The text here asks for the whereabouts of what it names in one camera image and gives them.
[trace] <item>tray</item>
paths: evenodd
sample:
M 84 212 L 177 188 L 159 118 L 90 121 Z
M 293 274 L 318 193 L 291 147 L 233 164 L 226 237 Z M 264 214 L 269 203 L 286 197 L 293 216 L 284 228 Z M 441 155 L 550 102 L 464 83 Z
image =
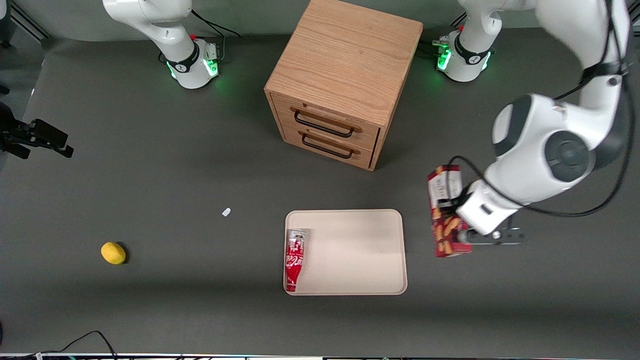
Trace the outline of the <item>tray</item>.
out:
M 393 209 L 292 211 L 287 230 L 305 229 L 300 295 L 400 295 L 406 290 L 402 216 Z M 284 272 L 282 286 L 286 288 Z

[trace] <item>wooden cabinet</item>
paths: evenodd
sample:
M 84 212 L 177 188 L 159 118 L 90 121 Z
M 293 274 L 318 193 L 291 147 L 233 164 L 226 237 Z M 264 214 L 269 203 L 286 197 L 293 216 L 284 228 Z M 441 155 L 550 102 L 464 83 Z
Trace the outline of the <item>wooden cabinet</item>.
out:
M 285 142 L 374 170 L 422 23 L 311 0 L 264 87 Z

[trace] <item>black cable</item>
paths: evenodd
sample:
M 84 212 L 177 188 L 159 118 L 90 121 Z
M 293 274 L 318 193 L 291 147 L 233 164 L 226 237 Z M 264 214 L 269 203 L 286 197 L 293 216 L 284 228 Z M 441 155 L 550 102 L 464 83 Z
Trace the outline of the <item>black cable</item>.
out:
M 640 1 L 636 1 L 634 4 L 629 5 L 629 7 L 627 8 L 629 10 L 629 15 L 631 15 L 631 13 L 634 12 L 638 8 L 638 6 L 640 6 Z
M 463 22 L 467 17 L 468 17 L 468 16 L 467 16 L 467 14 L 465 14 L 465 17 L 463 17 L 462 19 L 460 19 L 460 20 L 459 20 L 459 21 L 454 25 L 454 27 L 456 27 L 456 28 L 457 28 L 458 26 L 460 26 L 460 24 L 462 24 L 462 22 Z
M 213 30 L 215 30 L 218 34 L 220 34 L 220 36 L 222 37 L 222 55 L 219 56 L 220 61 L 225 59 L 225 54 L 227 53 L 227 37 L 225 36 L 225 34 L 223 34 L 222 32 L 220 32 L 220 30 L 218 30 L 215 26 L 213 26 L 212 24 L 209 24 L 209 21 L 202 19 L 202 21 L 209 25 L 210 28 L 212 28 Z
M 465 17 L 467 17 L 467 12 L 463 12 L 463 13 L 462 13 L 462 15 L 460 15 L 459 17 L 457 17 L 457 18 L 456 18 L 456 20 L 453 20 L 453 21 L 451 22 L 451 25 L 449 25 L 449 26 L 454 26 L 454 27 L 455 27 L 455 26 L 456 26 L 456 25 L 455 25 L 455 23 L 456 23 L 456 22 L 458 22 L 458 23 L 459 23 L 460 21 L 464 20 L 464 19 L 465 19 Z
M 420 51 L 421 53 L 426 54 L 426 55 L 434 55 L 433 51 L 426 51 L 425 49 L 421 49 L 420 48 L 420 44 L 418 44 L 418 46 L 415 48 L 415 50 L 416 51 Z
M 619 43 L 619 39 L 615 30 L 615 27 L 613 28 L 613 32 L 614 32 L 614 38 L 615 38 L 615 42 L 616 42 L 616 47 L 618 49 L 618 61 L 621 63 L 622 59 L 621 59 L 621 53 L 620 53 L 620 43 Z M 454 161 L 456 160 L 461 160 L 462 162 L 466 163 L 472 170 L 474 173 L 476 173 L 476 175 L 478 177 L 480 177 L 480 179 L 482 181 L 484 181 L 485 184 L 487 184 L 487 186 L 489 186 L 493 191 L 495 191 L 498 195 L 500 195 L 501 197 L 505 198 L 506 200 L 521 206 L 527 210 L 536 212 L 536 213 L 540 213 L 540 214 L 544 214 L 544 215 L 549 215 L 549 216 L 553 216 L 553 217 L 565 217 L 565 218 L 575 218 L 575 217 L 584 217 L 584 216 L 588 216 L 588 215 L 592 215 L 604 208 L 606 208 L 611 201 L 617 196 L 618 192 L 620 191 L 620 188 L 622 187 L 622 183 L 624 182 L 625 176 L 627 174 L 627 170 L 628 170 L 628 166 L 629 166 L 629 162 L 631 159 L 631 154 L 633 152 L 633 148 L 634 148 L 634 139 L 636 136 L 636 106 L 634 103 L 634 97 L 632 95 L 631 92 L 631 87 L 629 85 L 629 80 L 628 78 L 626 78 L 625 76 L 623 76 L 622 78 L 622 91 L 625 94 L 625 96 L 627 97 L 627 106 L 628 106 L 628 116 L 629 116 L 629 124 L 628 124 L 628 135 L 627 135 L 627 148 L 625 149 L 625 155 L 622 161 L 622 165 L 620 167 L 620 171 L 618 172 L 618 177 L 616 179 L 616 183 L 613 187 L 613 189 L 611 190 L 611 193 L 609 194 L 609 196 L 607 196 L 607 198 L 601 202 L 598 206 L 595 206 L 594 208 L 591 208 L 589 210 L 586 211 L 581 211 L 579 213 L 565 213 L 562 211 L 553 211 L 553 210 L 547 210 L 547 209 L 541 209 L 541 208 L 537 208 L 535 206 L 531 206 L 531 205 L 526 205 L 526 204 L 522 204 L 520 202 L 518 202 L 517 200 L 512 199 L 511 197 L 505 195 L 504 193 L 502 193 L 500 190 L 498 190 L 493 184 L 491 184 L 489 181 L 486 180 L 486 178 L 484 177 L 483 173 L 480 171 L 480 169 L 476 166 L 476 164 L 473 163 L 473 161 L 465 158 L 464 156 L 454 156 L 453 158 L 451 158 L 451 160 L 449 160 L 449 163 L 447 164 L 447 170 L 449 169 L 449 167 L 453 164 Z M 447 175 L 446 175 L 446 187 L 447 187 L 447 196 L 448 198 L 451 198 L 451 191 L 449 189 L 449 171 L 447 171 Z
M 220 26 L 220 25 L 216 24 L 215 22 L 211 22 L 211 21 L 209 21 L 209 20 L 207 20 L 207 19 L 203 18 L 202 16 L 200 16 L 200 14 L 196 13 L 196 11 L 195 11 L 195 10 L 193 10 L 193 9 L 191 10 L 191 13 L 192 13 L 193 15 L 195 15 L 195 17 L 197 17 L 198 19 L 200 19 L 200 20 L 202 20 L 202 21 L 206 22 L 206 23 L 207 23 L 207 24 L 209 24 L 209 25 L 217 26 L 217 27 L 221 28 L 222 30 L 227 30 L 227 31 L 228 31 L 228 32 L 230 32 L 230 33 L 234 33 L 234 34 L 236 34 L 238 37 L 242 37 L 242 35 L 240 35 L 239 33 L 236 33 L 235 31 L 233 31 L 233 30 L 231 30 L 231 29 L 227 29 L 227 28 L 225 28 L 224 26 Z
M 415 54 L 418 55 L 418 53 L 422 54 L 421 57 L 428 57 L 428 58 L 433 58 L 436 56 L 436 54 L 430 53 L 428 51 L 425 50 L 420 50 L 420 49 L 416 49 Z
M 98 331 L 98 330 L 94 330 L 94 331 L 90 331 L 87 332 L 86 334 L 80 336 L 78 339 L 75 339 L 74 341 L 71 341 L 66 347 L 63 347 L 61 350 L 46 350 L 46 351 L 39 351 L 39 352 L 34 352 L 33 354 L 29 354 L 26 356 L 18 356 L 16 357 L 16 359 L 18 360 L 23 360 L 23 359 L 31 359 L 33 356 L 35 356 L 36 354 L 50 354 L 50 353 L 58 353 L 58 352 L 64 352 L 66 349 L 68 349 L 69 347 L 71 347 L 71 345 L 77 343 L 78 341 L 86 338 L 87 336 L 91 335 L 91 334 L 98 334 L 100 335 L 100 337 L 104 340 L 105 344 L 107 345 L 107 347 L 109 348 L 109 352 L 111 352 L 111 356 L 113 356 L 113 359 L 116 359 L 117 355 L 116 352 L 113 350 L 113 347 L 111 346 L 111 343 L 109 342 L 109 340 L 107 340 L 107 338 L 104 337 L 104 335 Z
M 618 74 L 624 76 L 622 72 L 622 51 L 620 50 L 620 39 L 618 38 L 618 31 L 616 31 L 616 26 L 611 22 L 611 29 L 613 30 L 613 44 L 616 46 L 616 52 L 618 53 Z
M 611 28 L 613 27 L 613 17 L 612 17 L 613 1 L 612 0 L 605 0 L 605 3 L 607 5 L 607 14 L 608 14 L 608 17 L 609 17 L 609 21 L 607 23 L 607 38 L 606 38 L 605 44 L 604 44 L 604 51 L 602 51 L 602 57 L 600 57 L 600 61 L 598 61 L 598 63 L 596 65 L 603 64 L 605 58 L 607 57 L 607 52 L 609 51 L 609 39 L 611 38 Z M 589 81 L 591 81 L 593 78 L 596 77 L 596 73 L 597 72 L 594 72 L 592 75 L 590 75 L 590 77 L 588 77 L 586 79 L 582 79 L 580 81 L 580 83 L 578 83 L 578 85 L 576 85 L 571 90 L 565 92 L 564 94 L 556 96 L 554 98 L 554 100 L 564 99 L 565 97 L 573 94 L 574 92 L 584 88 L 584 86 L 587 85 L 589 83 Z

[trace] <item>yellow lemon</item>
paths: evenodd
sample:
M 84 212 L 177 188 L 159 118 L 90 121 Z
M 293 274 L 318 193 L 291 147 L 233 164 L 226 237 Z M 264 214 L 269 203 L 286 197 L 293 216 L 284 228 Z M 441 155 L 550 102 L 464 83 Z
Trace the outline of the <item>yellow lemon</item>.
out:
M 124 249 L 116 243 L 111 241 L 104 243 L 102 248 L 100 249 L 100 253 L 102 257 L 109 263 L 114 265 L 120 265 L 124 263 L 127 258 L 127 253 Z

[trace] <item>black metal handle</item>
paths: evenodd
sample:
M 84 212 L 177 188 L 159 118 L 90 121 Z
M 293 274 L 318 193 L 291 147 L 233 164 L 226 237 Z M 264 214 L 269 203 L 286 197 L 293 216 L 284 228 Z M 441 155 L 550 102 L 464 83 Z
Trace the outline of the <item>black metal handle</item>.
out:
M 341 133 L 340 131 L 336 131 L 336 130 L 332 130 L 329 129 L 328 127 L 324 127 L 324 126 L 320 126 L 320 125 L 316 125 L 312 122 L 309 121 L 304 121 L 304 120 L 300 120 L 298 118 L 298 115 L 300 115 L 300 110 L 296 110 L 296 113 L 293 115 L 293 118 L 296 119 L 296 122 L 299 124 L 303 124 L 309 127 L 313 127 L 314 129 L 318 129 L 318 130 L 322 130 L 325 133 L 330 133 L 331 135 L 335 135 L 335 136 L 339 136 L 341 138 L 349 138 L 351 137 L 351 135 L 353 135 L 353 131 L 355 130 L 354 128 L 351 128 L 351 130 L 349 130 L 348 133 Z
M 302 143 L 303 144 L 305 144 L 306 146 L 309 146 L 309 147 L 313 147 L 314 149 L 317 149 L 317 150 L 320 150 L 320 151 L 324 151 L 327 154 L 331 154 L 333 156 L 337 156 L 337 157 L 343 158 L 343 159 L 349 159 L 353 155 L 353 150 L 349 151 L 348 155 L 344 155 L 344 154 L 341 154 L 339 152 L 335 152 L 333 150 L 325 149 L 324 147 L 321 147 L 321 146 L 316 145 L 314 143 L 306 142 L 305 141 L 306 138 L 307 138 L 307 134 L 302 134 Z

